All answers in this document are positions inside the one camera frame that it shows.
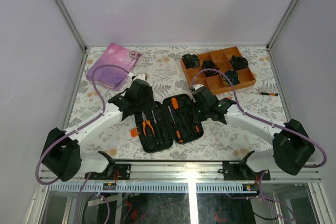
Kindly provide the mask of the orange black long-nose pliers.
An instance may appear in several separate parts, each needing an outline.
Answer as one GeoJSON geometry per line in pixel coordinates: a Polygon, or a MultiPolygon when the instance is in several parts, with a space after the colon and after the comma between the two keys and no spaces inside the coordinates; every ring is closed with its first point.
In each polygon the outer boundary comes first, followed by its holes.
{"type": "Polygon", "coordinates": [[[143,130],[143,134],[145,137],[154,137],[155,133],[154,133],[154,128],[151,124],[151,122],[146,118],[146,115],[144,112],[142,112],[142,130],[143,130]]]}

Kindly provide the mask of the small steel hammer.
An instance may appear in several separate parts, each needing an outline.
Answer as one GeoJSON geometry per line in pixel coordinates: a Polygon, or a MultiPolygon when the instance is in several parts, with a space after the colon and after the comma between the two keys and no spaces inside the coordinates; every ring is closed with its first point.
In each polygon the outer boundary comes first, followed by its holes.
{"type": "Polygon", "coordinates": [[[153,116],[153,121],[155,124],[157,124],[157,120],[156,120],[156,117],[155,117],[155,114],[154,114],[154,111],[151,110],[151,113],[152,113],[152,116],[153,116]]]}

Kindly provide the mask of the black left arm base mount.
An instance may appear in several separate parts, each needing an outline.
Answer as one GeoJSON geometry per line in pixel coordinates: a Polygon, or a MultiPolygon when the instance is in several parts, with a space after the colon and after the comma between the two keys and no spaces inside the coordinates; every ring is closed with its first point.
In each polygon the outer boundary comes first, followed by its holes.
{"type": "Polygon", "coordinates": [[[114,164],[102,173],[92,172],[89,180],[129,180],[131,174],[131,164],[114,164]]]}

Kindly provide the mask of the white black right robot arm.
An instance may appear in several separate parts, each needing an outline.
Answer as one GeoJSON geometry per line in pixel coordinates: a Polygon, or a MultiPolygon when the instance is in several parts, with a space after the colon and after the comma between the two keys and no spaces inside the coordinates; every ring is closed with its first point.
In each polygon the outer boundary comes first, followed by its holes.
{"type": "Polygon", "coordinates": [[[248,152],[238,163],[240,175],[245,179],[275,168],[295,176],[315,151],[314,145],[306,140],[302,124],[296,120],[270,122],[265,117],[240,109],[238,103],[231,99],[219,100],[207,87],[192,91],[192,96],[195,121],[211,119],[239,127],[272,145],[266,151],[248,152]]]}

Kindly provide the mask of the black orange handled screwdriver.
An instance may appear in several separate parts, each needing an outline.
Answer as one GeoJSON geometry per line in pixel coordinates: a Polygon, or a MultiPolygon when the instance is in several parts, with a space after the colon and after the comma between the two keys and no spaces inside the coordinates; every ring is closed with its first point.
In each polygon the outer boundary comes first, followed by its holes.
{"type": "Polygon", "coordinates": [[[178,140],[179,143],[183,143],[184,142],[184,140],[182,138],[182,134],[180,133],[179,130],[176,130],[176,136],[177,136],[177,140],[178,140]]]}

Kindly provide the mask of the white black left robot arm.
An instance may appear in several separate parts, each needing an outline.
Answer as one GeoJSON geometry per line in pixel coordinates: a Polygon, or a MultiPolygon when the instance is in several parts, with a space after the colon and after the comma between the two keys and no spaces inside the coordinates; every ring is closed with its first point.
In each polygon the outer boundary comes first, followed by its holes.
{"type": "Polygon", "coordinates": [[[66,130],[52,129],[40,157],[41,164],[62,182],[78,173],[111,178],[115,172],[114,159],[103,151],[85,153],[85,146],[105,129],[154,106],[152,87],[144,80],[133,80],[129,88],[109,99],[101,111],[87,118],[82,125],[66,130]]]}

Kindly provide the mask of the black plastic tool case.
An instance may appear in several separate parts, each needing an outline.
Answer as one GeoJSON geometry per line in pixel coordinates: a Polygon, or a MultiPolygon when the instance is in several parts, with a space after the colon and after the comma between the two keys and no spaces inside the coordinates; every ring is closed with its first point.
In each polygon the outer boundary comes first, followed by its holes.
{"type": "Polygon", "coordinates": [[[193,100],[187,94],[179,94],[155,102],[153,109],[157,124],[153,121],[151,110],[144,112],[146,118],[151,122],[154,128],[154,137],[145,137],[142,130],[142,112],[134,115],[136,127],[131,130],[132,137],[139,137],[142,148],[147,153],[155,153],[170,148],[173,143],[185,144],[198,140],[203,136],[204,130],[200,122],[195,122],[192,111],[193,100]],[[175,118],[175,124],[170,116],[168,106],[171,106],[171,99],[177,98],[180,112],[175,118]],[[195,124],[198,125],[200,133],[196,132],[195,124]],[[184,140],[179,143],[176,136],[176,130],[179,130],[184,140]]]}

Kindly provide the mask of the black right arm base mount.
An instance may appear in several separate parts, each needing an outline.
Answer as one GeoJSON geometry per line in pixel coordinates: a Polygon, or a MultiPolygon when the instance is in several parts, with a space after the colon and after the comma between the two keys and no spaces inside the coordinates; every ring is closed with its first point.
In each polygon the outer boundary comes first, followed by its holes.
{"type": "Polygon", "coordinates": [[[222,161],[224,179],[228,181],[256,181],[261,178],[262,172],[253,172],[239,161],[222,161]]]}

